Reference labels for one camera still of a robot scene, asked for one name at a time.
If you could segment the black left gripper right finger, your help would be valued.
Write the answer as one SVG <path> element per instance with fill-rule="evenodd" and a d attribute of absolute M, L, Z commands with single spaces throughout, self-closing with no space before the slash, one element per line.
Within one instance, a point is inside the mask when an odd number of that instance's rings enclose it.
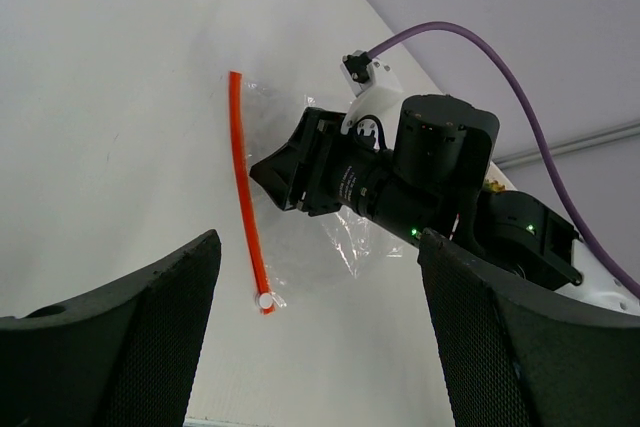
<path fill-rule="evenodd" d="M 418 263 L 457 426 L 636 426 L 639 319 L 425 230 Z"/>

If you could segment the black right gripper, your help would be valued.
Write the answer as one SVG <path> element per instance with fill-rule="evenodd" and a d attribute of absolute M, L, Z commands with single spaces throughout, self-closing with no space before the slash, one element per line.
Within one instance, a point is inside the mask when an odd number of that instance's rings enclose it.
<path fill-rule="evenodd" d="M 249 176 L 280 210 L 295 203 L 311 217 L 346 207 L 405 242 L 417 242 L 430 222 L 430 194 L 400 170 L 381 119 L 368 114 L 345 134 L 344 115 L 304 111 L 277 151 L 257 162 Z"/>

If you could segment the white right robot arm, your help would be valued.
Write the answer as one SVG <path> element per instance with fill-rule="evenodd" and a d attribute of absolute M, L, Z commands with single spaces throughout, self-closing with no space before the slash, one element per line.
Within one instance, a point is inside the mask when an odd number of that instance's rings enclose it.
<path fill-rule="evenodd" d="M 578 227 L 491 174 L 499 126 L 494 114 L 454 97 L 413 95 L 388 144 L 377 114 L 309 107 L 249 175 L 281 210 L 317 217 L 347 208 L 410 245 L 433 230 L 547 290 L 637 314 L 638 294 Z"/>

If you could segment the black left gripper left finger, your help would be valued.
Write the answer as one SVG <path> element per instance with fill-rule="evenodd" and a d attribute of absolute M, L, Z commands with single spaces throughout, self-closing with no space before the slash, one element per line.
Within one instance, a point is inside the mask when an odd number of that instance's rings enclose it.
<path fill-rule="evenodd" d="M 209 230 L 92 291 L 2 318 L 2 425 L 182 425 L 220 265 Z"/>

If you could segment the clear zip bag orange zipper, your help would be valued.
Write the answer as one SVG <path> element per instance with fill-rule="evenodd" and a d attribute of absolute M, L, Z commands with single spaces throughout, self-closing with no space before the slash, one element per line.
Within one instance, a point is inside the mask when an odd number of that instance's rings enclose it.
<path fill-rule="evenodd" d="M 255 304 L 268 315 L 294 299 L 358 278 L 401 258 L 407 245 L 347 208 L 308 217 L 280 211 L 249 176 L 294 130 L 307 107 L 338 109 L 334 97 L 284 92 L 232 71 L 228 110 L 232 162 L 255 279 Z"/>

